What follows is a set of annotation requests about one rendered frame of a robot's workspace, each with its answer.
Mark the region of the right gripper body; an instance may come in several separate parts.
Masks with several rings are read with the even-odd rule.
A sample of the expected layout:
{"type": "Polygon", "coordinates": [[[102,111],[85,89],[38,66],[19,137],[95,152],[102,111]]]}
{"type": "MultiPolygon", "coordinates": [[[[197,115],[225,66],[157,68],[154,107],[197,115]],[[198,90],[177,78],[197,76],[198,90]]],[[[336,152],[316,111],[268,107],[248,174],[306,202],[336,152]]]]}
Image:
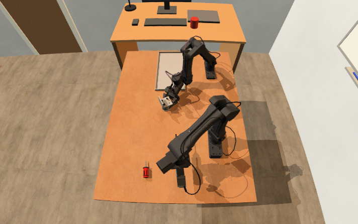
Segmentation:
{"type": "Polygon", "coordinates": [[[176,98],[177,100],[179,100],[179,96],[178,96],[178,93],[180,91],[180,89],[174,85],[173,87],[171,87],[172,89],[172,92],[166,92],[166,95],[173,100],[173,98],[176,98]],[[178,98],[177,98],[178,97],[178,98]]]}

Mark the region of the beige l-shaped bracket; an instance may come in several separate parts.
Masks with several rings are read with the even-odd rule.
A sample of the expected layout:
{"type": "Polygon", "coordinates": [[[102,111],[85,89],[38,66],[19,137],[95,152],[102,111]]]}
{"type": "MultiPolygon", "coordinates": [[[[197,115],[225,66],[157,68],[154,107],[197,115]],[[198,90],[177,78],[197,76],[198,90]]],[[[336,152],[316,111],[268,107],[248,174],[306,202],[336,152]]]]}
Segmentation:
{"type": "Polygon", "coordinates": [[[170,105],[173,105],[169,97],[165,97],[165,98],[160,99],[160,97],[158,96],[158,99],[159,99],[159,102],[160,102],[162,108],[165,108],[165,107],[168,107],[170,105]],[[166,98],[168,98],[168,99],[166,99],[166,98]],[[161,100],[163,100],[163,101],[161,101],[161,100]],[[165,105],[163,105],[163,104],[165,104],[165,105]]]}

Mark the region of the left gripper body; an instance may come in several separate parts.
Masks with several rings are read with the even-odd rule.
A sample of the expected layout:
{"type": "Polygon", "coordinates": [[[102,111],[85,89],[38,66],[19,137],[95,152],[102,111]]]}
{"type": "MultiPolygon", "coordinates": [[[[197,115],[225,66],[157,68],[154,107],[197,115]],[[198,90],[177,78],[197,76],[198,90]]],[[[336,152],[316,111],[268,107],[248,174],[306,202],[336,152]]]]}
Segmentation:
{"type": "Polygon", "coordinates": [[[175,166],[173,168],[177,170],[177,185],[186,184],[184,168],[188,168],[190,165],[190,162],[188,162],[187,160],[181,163],[175,162],[175,166]]]}

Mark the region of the red screwdriver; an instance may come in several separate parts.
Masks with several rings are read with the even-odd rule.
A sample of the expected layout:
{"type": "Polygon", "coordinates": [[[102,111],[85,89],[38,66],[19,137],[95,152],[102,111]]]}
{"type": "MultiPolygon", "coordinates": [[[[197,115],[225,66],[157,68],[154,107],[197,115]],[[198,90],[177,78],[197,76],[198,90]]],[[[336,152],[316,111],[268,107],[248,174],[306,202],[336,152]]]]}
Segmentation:
{"type": "Polygon", "coordinates": [[[146,166],[146,162],[145,162],[145,167],[143,167],[143,178],[148,178],[148,168],[146,166]]]}

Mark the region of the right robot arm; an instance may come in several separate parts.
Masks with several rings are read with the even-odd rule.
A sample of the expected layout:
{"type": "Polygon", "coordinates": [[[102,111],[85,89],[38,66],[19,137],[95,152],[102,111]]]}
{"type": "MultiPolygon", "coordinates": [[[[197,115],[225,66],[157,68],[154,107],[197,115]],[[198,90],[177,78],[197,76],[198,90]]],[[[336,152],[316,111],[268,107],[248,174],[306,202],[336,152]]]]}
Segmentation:
{"type": "Polygon", "coordinates": [[[205,60],[205,70],[206,70],[206,78],[207,79],[215,79],[215,70],[214,65],[217,64],[216,58],[211,55],[205,48],[205,45],[198,41],[195,38],[191,38],[186,46],[186,54],[185,54],[185,46],[186,43],[181,47],[181,52],[183,53],[183,66],[184,69],[181,73],[177,73],[172,75],[173,83],[176,87],[178,87],[180,90],[183,87],[183,85],[188,85],[192,83],[193,75],[192,75],[192,63],[193,58],[197,55],[201,55],[203,59],[205,60]],[[192,50],[188,50],[189,48],[192,48],[192,50]],[[184,61],[185,57],[185,61],[184,61]]]}

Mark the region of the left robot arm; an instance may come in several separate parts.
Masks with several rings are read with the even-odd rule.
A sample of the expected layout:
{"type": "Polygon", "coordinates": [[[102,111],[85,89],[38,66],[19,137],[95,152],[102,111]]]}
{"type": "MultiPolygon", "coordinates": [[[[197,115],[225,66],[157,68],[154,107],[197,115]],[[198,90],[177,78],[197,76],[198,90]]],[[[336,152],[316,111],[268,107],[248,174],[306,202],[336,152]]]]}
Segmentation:
{"type": "Polygon", "coordinates": [[[210,155],[222,156],[222,141],[225,139],[225,127],[228,121],[233,120],[240,112],[225,95],[214,95],[209,99],[211,103],[202,116],[187,130],[180,133],[168,144],[170,149],[165,157],[160,159],[156,164],[159,169],[165,174],[171,168],[175,166],[175,162],[181,163],[189,158],[189,152],[195,145],[197,140],[207,131],[209,133],[210,140],[210,155]],[[218,107],[225,104],[221,107],[218,107]],[[217,108],[218,107],[218,108],[217,108]],[[225,122],[226,121],[226,122],[225,122]],[[181,153],[182,144],[182,153],[181,153]],[[213,149],[212,149],[213,148],[213,149]],[[220,148],[220,149],[219,149],[220,148]]]}

